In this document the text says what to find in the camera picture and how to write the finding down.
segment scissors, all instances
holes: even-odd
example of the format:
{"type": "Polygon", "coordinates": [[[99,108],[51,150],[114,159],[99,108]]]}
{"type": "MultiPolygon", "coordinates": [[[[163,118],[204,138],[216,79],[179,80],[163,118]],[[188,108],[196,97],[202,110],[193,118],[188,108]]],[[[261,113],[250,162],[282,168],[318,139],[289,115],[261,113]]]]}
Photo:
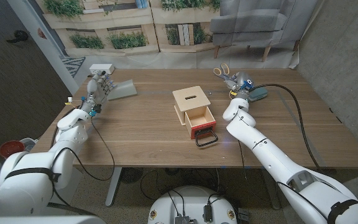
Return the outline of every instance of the scissors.
{"type": "Polygon", "coordinates": [[[231,78],[228,76],[230,73],[229,66],[226,63],[221,64],[221,68],[215,67],[213,70],[213,73],[219,77],[223,78],[224,80],[230,80],[231,78]]]}

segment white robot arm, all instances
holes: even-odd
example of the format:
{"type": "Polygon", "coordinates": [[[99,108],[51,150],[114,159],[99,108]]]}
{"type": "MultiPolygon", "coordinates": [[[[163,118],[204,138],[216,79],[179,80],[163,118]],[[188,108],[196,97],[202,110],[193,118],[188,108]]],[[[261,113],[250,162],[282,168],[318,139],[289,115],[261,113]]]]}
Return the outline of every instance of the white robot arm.
{"type": "Polygon", "coordinates": [[[358,223],[354,194],[337,180],[299,166],[255,129],[255,119],[247,113],[248,92],[241,91],[223,114],[231,121],[226,129],[255,154],[302,220],[307,224],[358,223]]]}
{"type": "Polygon", "coordinates": [[[19,152],[5,161],[0,174],[0,217],[37,216],[48,205],[53,189],[67,186],[74,155],[87,140],[85,124],[101,110],[114,85],[106,72],[88,83],[88,96],[58,122],[56,143],[48,152],[19,152]]]}

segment table leg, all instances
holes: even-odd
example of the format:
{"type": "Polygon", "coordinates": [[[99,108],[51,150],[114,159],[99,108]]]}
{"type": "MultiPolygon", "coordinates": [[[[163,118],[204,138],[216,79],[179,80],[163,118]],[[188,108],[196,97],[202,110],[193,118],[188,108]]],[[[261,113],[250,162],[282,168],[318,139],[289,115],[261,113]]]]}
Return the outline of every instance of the table leg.
{"type": "Polygon", "coordinates": [[[273,177],[267,172],[267,170],[262,169],[262,175],[265,180],[266,189],[268,195],[270,196],[270,203],[272,204],[272,208],[274,210],[279,210],[281,208],[280,201],[278,199],[278,195],[276,194],[276,182],[273,177]]]}
{"type": "Polygon", "coordinates": [[[114,196],[118,187],[119,177],[121,176],[122,167],[116,167],[111,177],[109,192],[106,197],[106,206],[110,207],[114,202],[114,196]]]}

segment gray armchair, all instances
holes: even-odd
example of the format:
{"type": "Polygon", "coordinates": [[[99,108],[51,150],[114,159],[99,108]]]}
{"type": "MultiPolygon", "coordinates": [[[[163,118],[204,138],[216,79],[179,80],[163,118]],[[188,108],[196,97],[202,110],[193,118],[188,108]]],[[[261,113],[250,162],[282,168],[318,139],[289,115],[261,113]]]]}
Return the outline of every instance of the gray armchair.
{"type": "Polygon", "coordinates": [[[215,45],[265,47],[262,61],[272,46],[300,39],[308,25],[317,0],[221,0],[221,16],[212,18],[210,31],[215,45]]]}

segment wooden pallet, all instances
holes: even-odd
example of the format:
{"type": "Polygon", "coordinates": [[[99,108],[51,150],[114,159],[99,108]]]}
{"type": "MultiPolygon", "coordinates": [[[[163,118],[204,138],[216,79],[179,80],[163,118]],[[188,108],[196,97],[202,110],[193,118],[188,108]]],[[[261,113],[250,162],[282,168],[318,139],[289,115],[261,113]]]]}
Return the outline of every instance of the wooden pallet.
{"type": "MultiPolygon", "coordinates": [[[[208,32],[209,35],[212,35],[212,32],[209,31],[210,22],[200,22],[201,27],[208,32]]],[[[196,45],[171,45],[168,41],[167,28],[165,24],[155,24],[155,33],[158,38],[158,46],[160,47],[161,52],[165,53],[195,53],[204,50],[214,49],[215,46],[213,43],[205,44],[196,44],[196,45]]]]}
{"type": "Polygon", "coordinates": [[[212,43],[197,45],[171,45],[168,42],[166,24],[193,24],[199,22],[201,27],[209,34],[209,24],[211,19],[219,16],[219,11],[205,7],[204,9],[181,9],[180,11],[164,11],[161,0],[150,0],[153,14],[155,33],[158,39],[158,46],[161,52],[189,52],[195,53],[214,48],[212,43]]]}
{"type": "MultiPolygon", "coordinates": [[[[65,46],[66,53],[71,57],[87,56],[87,55],[103,55],[103,56],[126,56],[135,54],[146,54],[158,52],[157,37],[155,35],[153,17],[151,8],[145,9],[123,9],[109,12],[107,15],[103,10],[99,9],[103,4],[114,4],[115,1],[97,1],[83,0],[80,2],[84,5],[84,15],[76,18],[59,18],[44,8],[43,0],[36,0],[41,10],[44,12],[44,18],[49,26],[55,29],[60,40],[65,46]],[[120,27],[140,26],[138,28],[120,29],[120,27]],[[115,49],[107,36],[119,33],[130,34],[132,32],[141,32],[147,39],[144,47],[136,47],[133,49],[115,49]],[[104,44],[104,49],[78,49],[71,42],[70,36],[79,33],[86,36],[97,36],[104,44]]],[[[118,0],[118,4],[135,3],[135,0],[118,0]]]]}

